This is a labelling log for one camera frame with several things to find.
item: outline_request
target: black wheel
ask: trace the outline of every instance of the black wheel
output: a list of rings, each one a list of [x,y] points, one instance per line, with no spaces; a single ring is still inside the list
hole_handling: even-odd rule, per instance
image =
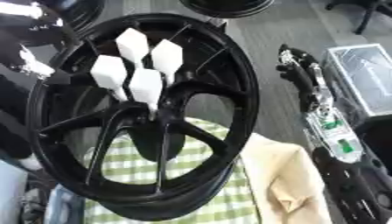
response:
[[[129,27],[145,33],[151,47],[162,39],[171,39],[184,48],[185,64],[176,74],[176,82],[162,93],[153,121],[147,105],[133,101],[131,96],[126,102],[109,97],[108,107],[92,110],[108,96],[105,89],[95,85],[88,71],[99,54],[119,55],[113,40]],[[233,162],[256,123],[257,80],[244,52],[218,28],[172,14],[119,17],[81,36],[81,45],[61,52],[52,61],[53,67],[72,74],[68,80],[61,77],[67,81],[39,81],[31,93],[27,113],[29,136],[43,166],[63,186],[131,219],[168,220],[205,205],[228,180]],[[133,71],[132,65],[128,65],[129,79]],[[226,97],[234,104],[233,122],[224,141],[185,121],[185,106],[197,94]],[[66,135],[87,127],[101,127],[101,132],[92,162],[85,167],[67,145]],[[102,176],[105,154],[112,140],[124,130],[154,133],[150,141],[155,148],[138,150],[154,154],[158,167],[156,183],[125,185]],[[171,144],[173,136],[199,139],[211,147],[213,155],[184,176],[167,179],[168,155],[175,157],[179,152]]]
[[[180,0],[192,11],[212,18],[244,18],[264,11],[274,0]]]

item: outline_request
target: white block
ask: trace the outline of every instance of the white block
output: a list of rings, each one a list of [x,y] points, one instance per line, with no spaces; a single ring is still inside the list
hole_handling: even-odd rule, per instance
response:
[[[151,51],[154,68],[163,73],[168,85],[175,81],[175,73],[184,64],[183,49],[171,41],[162,40]]]
[[[127,69],[119,57],[100,55],[90,71],[100,88],[114,91],[119,101],[127,101],[128,97],[123,91],[123,83],[127,78]]]
[[[147,36],[132,28],[128,28],[116,40],[122,57],[132,61],[136,67],[144,67],[142,59],[149,53]]]
[[[145,102],[151,111],[158,109],[163,82],[159,71],[137,68],[129,84],[129,90],[138,102]]]

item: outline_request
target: chair wheel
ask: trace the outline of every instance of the chair wheel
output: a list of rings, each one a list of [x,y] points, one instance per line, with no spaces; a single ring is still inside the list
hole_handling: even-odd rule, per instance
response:
[[[332,3],[329,3],[326,7],[325,7],[325,9],[326,10],[328,10],[328,11],[331,11],[331,10],[333,10],[333,7],[335,7]]]

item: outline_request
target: wheel rim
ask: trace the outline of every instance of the wheel rim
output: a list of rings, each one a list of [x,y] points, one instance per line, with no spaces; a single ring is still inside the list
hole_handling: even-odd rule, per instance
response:
[[[164,135],[161,136],[161,150],[157,151],[157,183],[152,185],[124,185],[105,179],[100,174],[104,155],[116,134],[124,129],[138,130],[146,123],[151,123],[148,120],[146,105],[134,101],[114,102],[107,109],[68,118],[65,122],[53,121],[54,118],[50,117],[54,109],[48,106],[51,105],[50,102],[53,101],[53,95],[56,95],[57,91],[61,92],[77,86],[80,86],[78,88],[85,86],[94,88],[95,84],[84,73],[86,67],[91,66],[89,62],[86,62],[86,58],[96,57],[96,52],[118,54],[111,47],[113,43],[108,42],[108,39],[113,39],[128,27],[134,27],[146,33],[152,45],[160,39],[171,39],[185,48],[186,65],[181,72],[178,72],[180,81],[164,91],[159,103],[155,123],[157,123],[157,129],[162,130]],[[206,204],[208,199],[211,199],[226,182],[232,163],[238,157],[256,122],[258,110],[256,76],[243,51],[215,27],[193,18],[172,14],[121,17],[99,24],[85,31],[81,36],[84,39],[82,45],[67,49],[52,61],[54,67],[61,67],[70,73],[74,72],[72,67],[79,61],[83,71],[77,71],[71,77],[73,85],[48,84],[48,82],[39,81],[31,93],[28,113],[29,135],[32,148],[43,166],[70,190],[97,200],[112,211],[129,218],[151,221],[171,219]],[[191,45],[188,43],[189,38],[193,39]],[[204,49],[198,52],[197,48],[193,48],[189,51],[186,45],[204,46]],[[203,60],[199,59],[198,63],[193,63],[192,55],[201,55],[203,51],[210,56],[206,60],[201,57]],[[223,85],[200,78],[199,74],[205,73],[206,71],[203,70],[207,68],[215,74],[222,72],[219,70],[222,69],[221,67],[209,65],[216,63],[214,60],[217,57],[227,60],[227,63],[222,66],[223,71],[234,76],[237,82],[229,78],[225,80],[223,77],[222,79],[225,80]],[[181,74],[186,73],[192,73],[193,76],[190,79],[182,79],[181,77],[186,75]],[[183,120],[186,104],[192,96],[200,93],[224,96],[235,104],[233,123],[224,141]],[[96,157],[93,159],[95,162],[86,169],[76,161],[67,146],[59,139],[69,130],[92,126],[102,126],[101,141],[95,148],[95,151],[100,153],[95,153]],[[170,133],[199,139],[213,149],[213,155],[184,176],[165,179],[165,155],[168,151],[166,146]],[[200,196],[200,189],[206,188],[210,191],[204,190],[207,193]],[[175,201],[189,202],[190,200],[195,200],[195,203],[187,209],[184,209],[183,203],[178,203],[178,207],[173,208],[171,213],[157,213],[154,210],[164,205],[167,207],[168,203]],[[145,207],[146,210],[150,208],[155,213],[149,213],[150,217],[142,217],[142,215],[130,214],[129,207]]]
[[[213,18],[244,18],[266,10],[274,0],[180,0],[192,11]]]

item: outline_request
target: wheel spoke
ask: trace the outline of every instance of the wheel spoke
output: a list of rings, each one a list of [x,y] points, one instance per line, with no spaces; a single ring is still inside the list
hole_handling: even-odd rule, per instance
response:
[[[71,130],[100,126],[104,112],[104,110],[100,110],[86,115],[76,116],[62,122],[57,122],[41,129],[39,133],[46,136],[67,133]]]
[[[216,155],[225,155],[228,153],[227,144],[218,137],[206,132],[205,130],[184,120],[176,121],[173,125],[172,132],[194,137],[201,142],[209,145]]]
[[[67,73],[65,71],[58,71],[52,77],[48,78],[45,84],[98,87],[89,72]]]
[[[112,115],[109,119],[103,122],[98,141],[94,148],[93,157],[91,158],[87,176],[86,184],[91,185],[94,177],[102,176],[102,164],[110,145],[118,134],[122,123],[122,119],[118,114]]]
[[[169,150],[169,139],[170,134],[168,132],[169,126],[164,127],[164,133],[162,135],[162,142],[159,145],[159,152],[157,154],[157,183],[156,183],[156,193],[162,192],[162,184],[166,179],[166,163],[167,163],[167,153]]]
[[[203,81],[189,80],[180,82],[170,89],[171,98],[192,97],[197,94],[210,94],[227,97],[236,105],[242,105],[246,100],[246,93],[237,91],[224,85],[211,84]]]

